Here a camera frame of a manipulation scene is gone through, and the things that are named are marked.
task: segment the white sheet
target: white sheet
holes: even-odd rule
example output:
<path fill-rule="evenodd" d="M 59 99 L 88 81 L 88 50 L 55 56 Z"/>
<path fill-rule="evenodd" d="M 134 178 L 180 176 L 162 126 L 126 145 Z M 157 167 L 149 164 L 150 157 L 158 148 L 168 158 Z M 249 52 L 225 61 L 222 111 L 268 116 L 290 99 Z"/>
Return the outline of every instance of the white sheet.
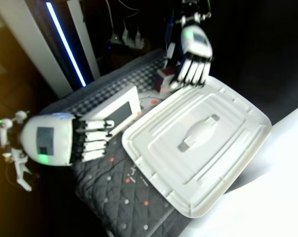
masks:
<path fill-rule="evenodd" d="M 298 237 L 298 109 L 273 126 L 241 182 L 255 178 L 225 194 L 180 237 Z"/>

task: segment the green light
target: green light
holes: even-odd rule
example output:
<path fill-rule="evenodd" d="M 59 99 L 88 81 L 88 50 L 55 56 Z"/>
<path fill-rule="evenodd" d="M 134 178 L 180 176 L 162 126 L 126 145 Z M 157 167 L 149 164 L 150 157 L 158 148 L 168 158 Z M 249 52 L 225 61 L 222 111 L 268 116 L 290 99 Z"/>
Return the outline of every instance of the green light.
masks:
<path fill-rule="evenodd" d="M 48 164 L 49 163 L 49 156 L 44 154 L 39 154 L 39 161 L 42 164 Z"/>
<path fill-rule="evenodd" d="M 189 38 L 189 39 L 193 39 L 194 33 L 192 31 L 187 31 L 187 32 L 185 32 L 185 37 Z"/>

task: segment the dark background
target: dark background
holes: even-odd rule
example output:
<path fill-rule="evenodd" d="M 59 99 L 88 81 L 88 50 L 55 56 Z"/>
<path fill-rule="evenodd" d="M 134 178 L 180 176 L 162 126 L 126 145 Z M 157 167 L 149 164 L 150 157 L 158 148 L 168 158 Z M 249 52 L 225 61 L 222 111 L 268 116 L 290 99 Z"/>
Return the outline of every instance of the dark background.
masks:
<path fill-rule="evenodd" d="M 141 9 L 138 17 L 128 22 L 130 31 L 132 28 L 135 31 L 139 25 L 141 33 L 149 39 L 150 49 L 164 47 L 168 2 L 124 2 Z M 121 18 L 133 12 L 116 0 L 109 3 L 115 32 L 121 34 Z M 107 53 L 104 46 L 112 32 L 106 2 L 85 0 L 84 4 L 86 25 L 93 46 L 97 45 L 94 51 L 97 57 L 102 57 Z M 203 23 L 215 56 L 211 75 L 244 95 L 273 123 L 296 109 L 298 0 L 212 0 L 212 14 L 212 18 Z M 39 78 L 33 66 L 27 65 L 31 68 L 27 73 Z M 37 110 L 49 103 L 49 100 L 42 103 L 40 97 L 36 100 L 39 101 Z M 26 193 L 6 182 L 5 164 L 0 157 L 0 236 L 105 235 L 100 232 L 101 225 L 94 214 L 75 196 L 70 169 L 38 166 L 32 162 L 29 168 L 41 177 L 38 183 L 33 181 L 34 190 Z M 10 166 L 8 173 L 12 180 L 13 170 Z"/>

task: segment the mattress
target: mattress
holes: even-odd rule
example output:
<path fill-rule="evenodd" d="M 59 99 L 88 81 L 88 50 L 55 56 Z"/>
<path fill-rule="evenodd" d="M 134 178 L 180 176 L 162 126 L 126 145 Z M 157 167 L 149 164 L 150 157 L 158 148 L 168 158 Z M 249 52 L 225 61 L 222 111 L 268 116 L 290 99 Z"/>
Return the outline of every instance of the mattress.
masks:
<path fill-rule="evenodd" d="M 156 71 L 163 66 L 160 49 L 139 57 L 70 96 L 41 114 L 71 112 L 84 115 L 133 83 L 138 92 L 153 89 Z M 136 168 L 115 136 L 106 156 L 72 165 L 76 194 L 116 237 L 177 237 L 191 219 L 174 209 Z"/>

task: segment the blue led light strip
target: blue led light strip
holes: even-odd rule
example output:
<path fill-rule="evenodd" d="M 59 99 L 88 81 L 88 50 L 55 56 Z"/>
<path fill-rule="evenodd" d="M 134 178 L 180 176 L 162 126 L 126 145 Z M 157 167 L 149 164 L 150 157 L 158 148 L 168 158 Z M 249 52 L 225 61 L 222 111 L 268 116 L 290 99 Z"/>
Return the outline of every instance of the blue led light strip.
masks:
<path fill-rule="evenodd" d="M 60 37 L 61 37 L 61 39 L 62 39 L 62 42 L 63 42 L 63 44 L 64 44 L 64 46 L 65 46 L 65 49 L 66 49 L 66 51 L 68 52 L 68 55 L 69 55 L 69 57 L 70 57 L 70 59 L 71 59 L 71 61 L 72 61 L 72 64 L 73 64 L 73 66 L 74 66 L 74 68 L 75 68 L 75 71 L 76 71 L 76 73 L 77 73 L 78 76 L 79 76 L 79 79 L 80 79 L 80 81 L 81 81 L 81 83 L 82 83 L 82 86 L 86 86 L 86 83 L 85 83 L 85 81 L 84 81 L 84 79 L 83 79 L 83 76 L 82 76 L 82 74 L 81 74 L 81 71 L 80 71 L 80 69 L 79 69 L 79 67 L 78 67 L 78 65 L 77 65 L 77 63 L 76 63 L 76 61 L 75 61 L 75 58 L 74 58 L 74 56 L 73 56 L 73 53 L 72 53 L 72 51 L 71 51 L 71 49 L 70 49 L 70 47 L 69 47 L 69 44 L 68 44 L 68 42 L 67 42 L 67 40 L 66 40 L 66 38 L 65 38 L 65 36 L 64 36 L 64 33 L 63 33 L 63 30 L 62 30 L 62 28 L 61 28 L 61 26 L 60 26 L 59 20 L 58 20 L 58 18 L 57 18 L 56 15 L 55 15 L 55 12 L 54 12 L 54 9 L 53 9 L 53 7 L 52 7 L 52 4 L 51 4 L 50 2 L 47 2 L 47 3 L 46 3 L 46 6 L 47 6 L 47 8 L 48 8 L 48 10 L 49 10 L 49 13 L 50 13 L 52 19 L 53 19 L 53 22 L 54 22 L 54 24 L 55 24 L 55 26 L 56 26 L 56 29 L 58 30 L 58 33 L 59 33 L 59 35 L 60 35 Z"/>

